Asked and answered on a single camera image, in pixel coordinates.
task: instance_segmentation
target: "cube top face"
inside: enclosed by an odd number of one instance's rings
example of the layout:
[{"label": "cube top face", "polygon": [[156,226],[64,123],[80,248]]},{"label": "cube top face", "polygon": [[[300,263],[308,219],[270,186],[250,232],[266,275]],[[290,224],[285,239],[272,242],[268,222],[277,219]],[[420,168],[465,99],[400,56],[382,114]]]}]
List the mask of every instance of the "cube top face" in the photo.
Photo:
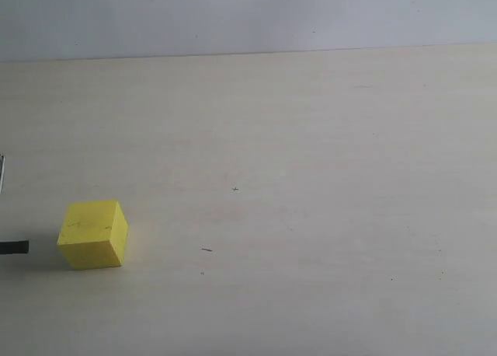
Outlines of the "cube top face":
[{"label": "cube top face", "polygon": [[116,200],[69,204],[57,244],[110,240],[117,210]]}]

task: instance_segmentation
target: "light wooden tabletop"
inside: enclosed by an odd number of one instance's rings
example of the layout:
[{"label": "light wooden tabletop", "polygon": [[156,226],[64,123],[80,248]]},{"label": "light wooden tabletop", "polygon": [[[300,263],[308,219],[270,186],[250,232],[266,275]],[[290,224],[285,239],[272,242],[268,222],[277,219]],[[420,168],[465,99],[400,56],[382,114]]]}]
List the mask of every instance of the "light wooden tabletop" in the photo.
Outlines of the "light wooden tabletop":
[{"label": "light wooden tabletop", "polygon": [[[3,354],[497,354],[496,44],[3,64],[0,104]],[[125,265],[69,270],[110,198]]]}]

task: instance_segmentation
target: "black object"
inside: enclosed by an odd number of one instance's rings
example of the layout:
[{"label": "black object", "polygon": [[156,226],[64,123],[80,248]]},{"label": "black object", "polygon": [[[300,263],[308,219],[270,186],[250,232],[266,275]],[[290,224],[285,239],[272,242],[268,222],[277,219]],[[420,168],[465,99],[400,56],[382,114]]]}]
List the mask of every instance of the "black object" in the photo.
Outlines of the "black object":
[{"label": "black object", "polygon": [[28,253],[30,241],[0,242],[0,255],[12,255],[14,253]]}]

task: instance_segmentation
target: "yellow cube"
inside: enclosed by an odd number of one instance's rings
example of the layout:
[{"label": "yellow cube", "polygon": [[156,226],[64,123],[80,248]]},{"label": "yellow cube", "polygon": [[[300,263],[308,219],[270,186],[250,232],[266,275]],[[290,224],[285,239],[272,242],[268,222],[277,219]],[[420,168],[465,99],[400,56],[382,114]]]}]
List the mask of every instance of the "yellow cube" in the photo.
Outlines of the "yellow cube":
[{"label": "yellow cube", "polygon": [[74,269],[120,267],[127,240],[127,222],[119,202],[69,204],[57,241]]}]

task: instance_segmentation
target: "foam block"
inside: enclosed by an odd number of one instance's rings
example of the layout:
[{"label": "foam block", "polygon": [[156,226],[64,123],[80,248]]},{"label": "foam block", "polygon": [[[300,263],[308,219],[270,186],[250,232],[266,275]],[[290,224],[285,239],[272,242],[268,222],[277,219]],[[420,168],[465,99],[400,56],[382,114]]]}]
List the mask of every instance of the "foam block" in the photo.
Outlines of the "foam block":
[{"label": "foam block", "polygon": [[127,229],[118,201],[69,204],[57,246],[74,269],[120,267]]}]

